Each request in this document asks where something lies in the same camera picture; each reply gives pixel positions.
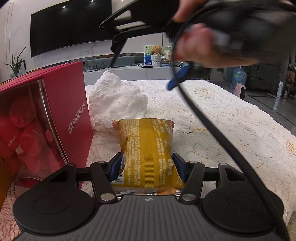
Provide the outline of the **person right hand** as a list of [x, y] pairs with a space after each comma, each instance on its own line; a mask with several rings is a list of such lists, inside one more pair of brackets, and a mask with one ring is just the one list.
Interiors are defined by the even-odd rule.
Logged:
[[214, 48], [214, 35], [204, 24], [193, 25], [183, 32], [175, 44], [176, 61], [192, 61], [204, 68], [228, 68], [254, 65], [255, 59], [234, 59], [224, 55]]

